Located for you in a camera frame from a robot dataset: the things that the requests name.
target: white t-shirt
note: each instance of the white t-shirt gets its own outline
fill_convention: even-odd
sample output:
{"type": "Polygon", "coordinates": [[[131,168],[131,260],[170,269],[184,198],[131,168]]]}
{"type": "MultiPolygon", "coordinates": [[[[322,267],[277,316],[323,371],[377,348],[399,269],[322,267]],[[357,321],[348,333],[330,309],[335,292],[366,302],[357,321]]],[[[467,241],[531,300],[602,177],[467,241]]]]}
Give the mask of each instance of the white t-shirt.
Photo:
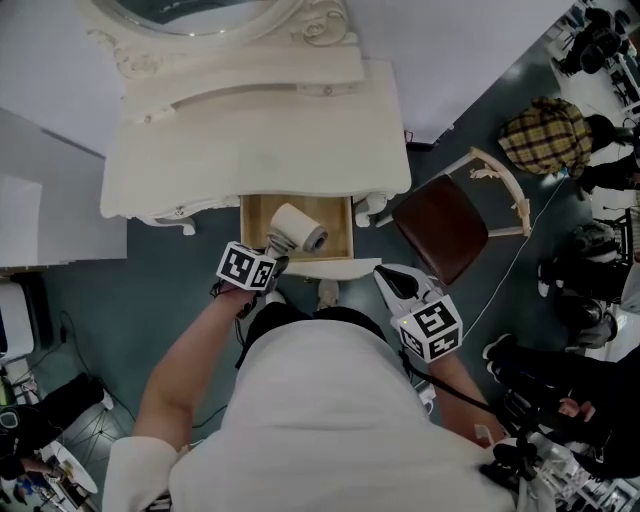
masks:
{"type": "Polygon", "coordinates": [[[256,341],[220,430],[184,457],[114,443],[104,512],[167,489],[176,512],[514,510],[477,445],[429,422],[393,351],[356,325],[279,327],[256,341]]]}

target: chair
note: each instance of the chair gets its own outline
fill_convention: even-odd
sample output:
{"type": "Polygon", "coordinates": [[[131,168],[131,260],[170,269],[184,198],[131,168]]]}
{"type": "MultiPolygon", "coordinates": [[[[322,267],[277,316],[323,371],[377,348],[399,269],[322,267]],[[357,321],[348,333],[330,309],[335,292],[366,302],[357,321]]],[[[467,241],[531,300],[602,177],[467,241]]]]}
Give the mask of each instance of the chair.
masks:
{"type": "Polygon", "coordinates": [[[513,174],[495,158],[477,148],[451,164],[436,178],[414,191],[393,213],[376,224],[394,220],[423,261],[445,285],[453,283],[478,257],[490,237],[529,236],[529,200],[513,174]],[[520,226],[489,231],[466,194],[451,174],[475,159],[483,169],[471,171],[474,179],[500,178],[515,199],[520,226]]]}

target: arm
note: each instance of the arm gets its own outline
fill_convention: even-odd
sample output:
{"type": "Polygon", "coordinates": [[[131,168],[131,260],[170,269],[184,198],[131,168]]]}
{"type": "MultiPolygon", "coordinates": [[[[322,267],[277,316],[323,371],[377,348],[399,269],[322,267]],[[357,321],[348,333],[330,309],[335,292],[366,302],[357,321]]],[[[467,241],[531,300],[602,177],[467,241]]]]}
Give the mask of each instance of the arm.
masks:
{"type": "Polygon", "coordinates": [[[48,466],[44,462],[40,462],[38,460],[20,459],[20,462],[25,472],[33,471],[34,473],[44,473],[44,474],[53,472],[53,468],[51,466],[48,466]]]}
{"type": "Polygon", "coordinates": [[[191,439],[191,425],[236,314],[254,292],[233,289],[219,295],[178,338],[155,367],[133,429],[180,450],[191,439]]]}
{"type": "MultiPolygon", "coordinates": [[[[455,354],[447,354],[433,361],[429,365],[429,373],[468,397],[487,403],[467,369],[455,354]]],[[[483,448],[486,448],[488,444],[486,441],[476,438],[476,425],[485,425],[491,432],[494,442],[504,439],[502,426],[495,416],[450,395],[446,391],[437,389],[437,394],[442,425],[447,430],[455,432],[483,448]]]]}

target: white cable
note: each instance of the white cable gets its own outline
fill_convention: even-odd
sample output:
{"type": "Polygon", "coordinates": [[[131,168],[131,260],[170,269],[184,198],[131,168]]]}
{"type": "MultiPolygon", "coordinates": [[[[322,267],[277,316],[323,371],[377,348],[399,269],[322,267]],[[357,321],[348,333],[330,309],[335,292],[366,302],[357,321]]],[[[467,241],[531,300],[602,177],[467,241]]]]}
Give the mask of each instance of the white cable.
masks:
{"type": "Polygon", "coordinates": [[[547,203],[544,205],[544,207],[542,208],[542,210],[540,210],[540,213],[537,215],[536,219],[533,221],[533,225],[531,226],[531,233],[529,234],[529,236],[525,239],[524,242],[522,242],[522,245],[520,246],[520,249],[518,249],[518,252],[516,253],[516,255],[513,257],[513,261],[511,262],[511,265],[509,265],[509,268],[507,269],[506,274],[504,275],[504,277],[502,278],[502,281],[500,281],[498,283],[498,286],[496,286],[495,291],[493,292],[493,295],[491,296],[491,298],[487,301],[487,303],[485,304],[484,308],[482,308],[482,311],[480,311],[480,314],[476,317],[476,319],[473,321],[473,323],[471,324],[471,327],[469,327],[469,329],[467,329],[467,332],[464,333],[464,335],[462,336],[462,341],[464,341],[464,339],[467,337],[467,335],[472,331],[472,329],[476,326],[476,324],[478,323],[478,321],[480,320],[480,318],[482,318],[482,315],[484,315],[484,313],[487,311],[487,309],[489,308],[489,306],[491,305],[491,302],[493,301],[493,299],[496,298],[496,295],[498,295],[498,291],[500,290],[500,287],[502,286],[502,284],[507,280],[507,277],[509,277],[509,272],[511,272],[511,269],[513,268],[513,266],[516,264],[516,261],[518,259],[518,256],[520,256],[520,253],[522,252],[522,250],[525,248],[525,246],[527,245],[527,243],[529,242],[529,240],[531,240],[531,237],[533,236],[533,230],[536,227],[536,224],[538,223],[538,219],[540,218],[540,216],[544,213],[544,211],[547,209],[547,206],[549,206],[551,204],[551,201],[553,200],[553,198],[555,197],[555,195],[558,193],[558,190],[560,190],[560,187],[562,186],[562,184],[565,182],[566,178],[562,178],[560,181],[560,184],[556,187],[556,189],[553,191],[553,194],[551,194],[551,197],[549,198],[549,200],[547,201],[547,203]]]}

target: white cube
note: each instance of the white cube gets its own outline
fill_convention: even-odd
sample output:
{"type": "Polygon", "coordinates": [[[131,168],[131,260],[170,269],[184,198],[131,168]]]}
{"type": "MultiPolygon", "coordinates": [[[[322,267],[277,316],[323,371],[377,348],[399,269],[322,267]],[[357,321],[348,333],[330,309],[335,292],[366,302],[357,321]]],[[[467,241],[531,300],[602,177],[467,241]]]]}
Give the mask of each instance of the white cube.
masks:
{"type": "Polygon", "coordinates": [[[216,275],[243,290],[262,291],[269,286],[276,260],[238,242],[229,242],[216,275]]]}
{"type": "Polygon", "coordinates": [[[462,319],[451,297],[444,297],[396,321],[402,344],[427,363],[462,344],[462,319]]]}

